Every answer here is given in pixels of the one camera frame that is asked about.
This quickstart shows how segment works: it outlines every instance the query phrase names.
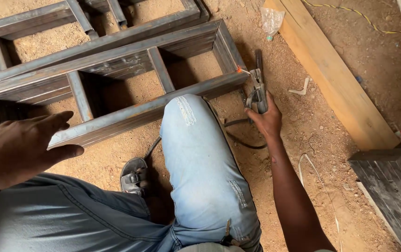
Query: light blue jeans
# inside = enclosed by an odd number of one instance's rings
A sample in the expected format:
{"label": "light blue jeans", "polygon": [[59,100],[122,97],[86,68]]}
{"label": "light blue jeans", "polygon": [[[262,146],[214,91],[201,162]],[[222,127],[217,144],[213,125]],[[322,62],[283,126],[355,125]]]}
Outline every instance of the light blue jeans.
{"label": "light blue jeans", "polygon": [[0,251],[177,251],[231,235],[246,252],[262,251],[246,180],[209,104],[184,95],[164,110],[160,135],[174,187],[175,221],[149,221],[136,194],[102,190],[43,173],[0,192]]}

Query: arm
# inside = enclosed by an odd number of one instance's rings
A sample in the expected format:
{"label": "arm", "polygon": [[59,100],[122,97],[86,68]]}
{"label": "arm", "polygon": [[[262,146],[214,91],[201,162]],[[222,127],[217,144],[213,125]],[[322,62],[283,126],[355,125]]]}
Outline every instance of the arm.
{"label": "arm", "polygon": [[280,137],[282,114],[267,91],[268,111],[246,114],[264,135],[271,160],[273,199],[290,252],[336,251],[323,232],[314,207],[295,173]]}
{"label": "arm", "polygon": [[84,153],[68,144],[47,150],[52,135],[69,128],[73,112],[0,124],[0,190],[19,184],[65,159]]}

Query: hand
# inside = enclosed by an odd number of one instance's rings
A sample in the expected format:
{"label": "hand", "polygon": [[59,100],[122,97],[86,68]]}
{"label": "hand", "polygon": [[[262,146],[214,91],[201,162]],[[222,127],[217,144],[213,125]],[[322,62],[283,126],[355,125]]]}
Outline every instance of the hand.
{"label": "hand", "polygon": [[84,148],[68,144],[50,150],[52,135],[68,129],[72,111],[0,124],[0,190],[31,179],[65,159],[84,153]]}
{"label": "hand", "polygon": [[245,108],[244,112],[255,122],[258,130],[263,134],[266,141],[272,138],[279,138],[282,130],[282,113],[273,101],[272,94],[266,91],[267,112],[258,114],[249,108]]}

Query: yellow cable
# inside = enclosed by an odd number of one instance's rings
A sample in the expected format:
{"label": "yellow cable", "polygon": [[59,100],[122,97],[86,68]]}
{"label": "yellow cable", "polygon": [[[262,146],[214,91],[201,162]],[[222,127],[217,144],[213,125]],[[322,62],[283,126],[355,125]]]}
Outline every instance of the yellow cable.
{"label": "yellow cable", "polygon": [[396,31],[379,30],[378,27],[376,27],[366,15],[362,14],[361,12],[359,12],[359,11],[357,11],[355,9],[350,9],[350,8],[341,7],[341,6],[334,6],[334,5],[330,5],[330,4],[311,4],[311,3],[307,2],[306,0],[302,0],[302,1],[305,2],[307,5],[312,6],[312,7],[323,7],[323,6],[326,6],[326,7],[331,7],[331,8],[335,8],[335,9],[350,10],[350,11],[356,12],[359,15],[363,16],[367,20],[367,22],[369,22],[369,24],[378,32],[383,32],[383,33],[387,33],[387,34],[401,33],[401,31],[396,32]]}

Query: person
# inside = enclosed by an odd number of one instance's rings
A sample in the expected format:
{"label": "person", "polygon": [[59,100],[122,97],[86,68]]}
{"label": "person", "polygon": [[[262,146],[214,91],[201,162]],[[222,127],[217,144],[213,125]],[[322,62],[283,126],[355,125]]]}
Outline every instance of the person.
{"label": "person", "polygon": [[[287,249],[336,251],[289,161],[280,137],[282,114],[269,92],[267,100],[266,113],[245,112],[267,142]],[[72,144],[47,150],[52,135],[67,129],[72,116],[65,111],[0,124],[0,251],[262,251],[248,183],[203,98],[187,94],[164,109],[160,136],[175,205],[170,225],[151,221],[145,186],[140,186],[147,180],[141,159],[126,164],[122,173],[121,186],[133,192],[105,191],[43,173],[83,154]],[[231,239],[221,245],[227,223]]]}

